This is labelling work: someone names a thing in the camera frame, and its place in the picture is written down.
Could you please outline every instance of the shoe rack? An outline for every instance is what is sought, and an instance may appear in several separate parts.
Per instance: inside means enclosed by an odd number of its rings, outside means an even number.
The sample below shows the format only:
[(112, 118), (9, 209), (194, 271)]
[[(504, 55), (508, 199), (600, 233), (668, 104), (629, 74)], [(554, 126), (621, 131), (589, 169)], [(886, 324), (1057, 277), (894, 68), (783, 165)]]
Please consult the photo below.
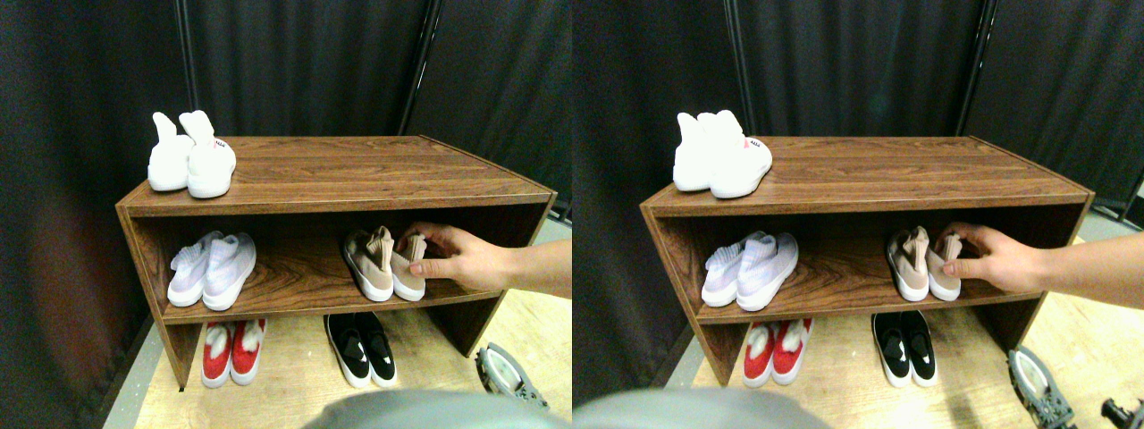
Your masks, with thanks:
[[(680, 304), (726, 386), (752, 321), (974, 307), (998, 345), (1020, 343), (1043, 293), (982, 280), (961, 296), (907, 302), (885, 257), (897, 230), (937, 237), (952, 221), (993, 227), (1033, 247), (1068, 245), (1093, 191), (976, 137), (758, 137), (774, 164), (758, 189), (718, 200), (668, 185), (639, 205)], [(761, 311), (700, 297), (704, 263), (749, 232), (791, 232), (799, 264)]]
[[(227, 194), (200, 200), (144, 182), (116, 204), (180, 387), (207, 321), (424, 308), (469, 356), (502, 291), (432, 279), (420, 301), (370, 301), (342, 260), (342, 239), (355, 229), (386, 225), (400, 235), (414, 221), (430, 221), (495, 245), (526, 246), (556, 200), (537, 182), (424, 136), (222, 138), (238, 158)], [(227, 311), (201, 301), (170, 305), (170, 259), (212, 230), (249, 233), (254, 272)]]

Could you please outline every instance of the wooden floor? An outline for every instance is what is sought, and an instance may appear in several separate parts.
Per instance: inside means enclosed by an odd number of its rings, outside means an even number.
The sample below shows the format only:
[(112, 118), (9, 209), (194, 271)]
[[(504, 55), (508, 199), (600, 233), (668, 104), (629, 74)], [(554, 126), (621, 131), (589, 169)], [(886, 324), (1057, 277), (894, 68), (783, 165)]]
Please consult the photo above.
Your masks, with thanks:
[[(476, 367), (461, 356), (423, 310), (380, 312), (397, 362), (398, 389), (484, 392)], [(555, 415), (571, 419), (572, 301), (510, 291), (480, 344), (503, 347), (524, 366)], [(254, 383), (207, 389), (200, 381), (202, 336), (183, 392), (167, 357), (159, 358), (140, 411), (138, 427), (289, 428), (317, 416), (329, 403), (379, 389), (350, 387), (323, 328), (321, 317), (269, 320), (265, 355)]]
[[(869, 316), (816, 319), (799, 379), (762, 389), (789, 396), (833, 427), (1032, 427), (1009, 383), (1007, 357), (971, 309), (925, 311), (938, 384), (896, 389), (885, 380)], [(1144, 311), (1049, 294), (1025, 339), (1049, 366), (1079, 427), (1111, 427), (1101, 404), (1135, 410), (1144, 397)], [(739, 353), (731, 388), (742, 388)], [(705, 360), (694, 387), (717, 387)]]

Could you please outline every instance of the white sock sneaker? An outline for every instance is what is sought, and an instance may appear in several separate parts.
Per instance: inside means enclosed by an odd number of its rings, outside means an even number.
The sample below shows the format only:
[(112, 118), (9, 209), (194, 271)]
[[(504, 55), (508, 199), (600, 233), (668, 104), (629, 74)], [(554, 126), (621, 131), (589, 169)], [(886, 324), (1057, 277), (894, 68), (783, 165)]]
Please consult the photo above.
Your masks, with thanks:
[(188, 162), (186, 189), (194, 198), (214, 198), (230, 190), (235, 173), (235, 150), (214, 136), (210, 119), (201, 110), (178, 116), (186, 134), (194, 140)]
[(708, 189), (715, 158), (704, 126), (688, 113), (680, 113), (676, 119), (682, 140), (675, 149), (675, 167), (672, 169), (675, 188), (685, 192)]
[(766, 172), (771, 169), (771, 150), (757, 138), (742, 135), (742, 127), (729, 110), (718, 112), (704, 125), (709, 138), (716, 145), (728, 148), (720, 154), (718, 164), (710, 178), (715, 198), (739, 198), (758, 188)]
[(186, 161), (194, 142), (185, 135), (175, 135), (175, 122), (166, 114), (151, 116), (159, 132), (159, 143), (151, 149), (146, 166), (146, 181), (156, 191), (175, 191), (186, 188)]

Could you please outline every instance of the red and white shoe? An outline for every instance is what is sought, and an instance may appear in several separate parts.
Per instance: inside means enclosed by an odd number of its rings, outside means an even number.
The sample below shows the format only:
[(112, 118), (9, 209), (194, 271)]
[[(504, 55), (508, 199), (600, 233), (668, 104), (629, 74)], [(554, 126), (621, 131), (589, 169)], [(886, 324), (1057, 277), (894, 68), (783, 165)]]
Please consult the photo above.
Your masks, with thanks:
[(233, 326), (230, 323), (207, 324), (206, 345), (202, 348), (202, 386), (217, 389), (227, 383), (233, 340)]
[(262, 357), (262, 340), (267, 334), (267, 319), (246, 320), (235, 327), (235, 348), (231, 356), (230, 378), (239, 386), (254, 381)]
[(771, 356), (774, 355), (774, 339), (777, 337), (773, 325), (756, 321), (750, 325), (747, 332), (747, 358), (742, 362), (742, 383), (748, 388), (758, 388), (766, 384), (774, 364)]
[(807, 351), (807, 341), (810, 341), (810, 331), (815, 327), (815, 319), (784, 320), (779, 323), (777, 337), (778, 347), (774, 349), (774, 382), (787, 386), (799, 376), (802, 368), (802, 358)]

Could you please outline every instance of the black sneaker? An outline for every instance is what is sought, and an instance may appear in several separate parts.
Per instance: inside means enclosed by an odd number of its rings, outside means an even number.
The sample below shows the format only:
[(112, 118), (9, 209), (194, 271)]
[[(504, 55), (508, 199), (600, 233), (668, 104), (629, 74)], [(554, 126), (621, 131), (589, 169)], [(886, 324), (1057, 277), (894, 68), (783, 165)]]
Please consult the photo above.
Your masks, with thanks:
[(882, 368), (890, 386), (900, 388), (909, 383), (909, 357), (906, 352), (905, 335), (901, 333), (901, 313), (884, 312), (869, 317), (874, 331), (874, 343), (882, 355)]
[(389, 349), (389, 339), (386, 337), (386, 328), (381, 327), (381, 320), (372, 311), (353, 315), (358, 332), (365, 339), (365, 352), (370, 357), (370, 376), (383, 388), (392, 387), (397, 383), (397, 365), (394, 363), (394, 353)]
[(353, 315), (329, 315), (325, 317), (326, 336), (334, 347), (334, 356), (342, 365), (345, 381), (356, 388), (370, 384), (370, 360), (362, 345), (362, 335), (353, 324)]
[(906, 349), (909, 350), (909, 366), (913, 367), (914, 382), (921, 387), (937, 383), (937, 359), (934, 357), (934, 344), (930, 342), (929, 325), (921, 311), (901, 313), (901, 332), (906, 337)]

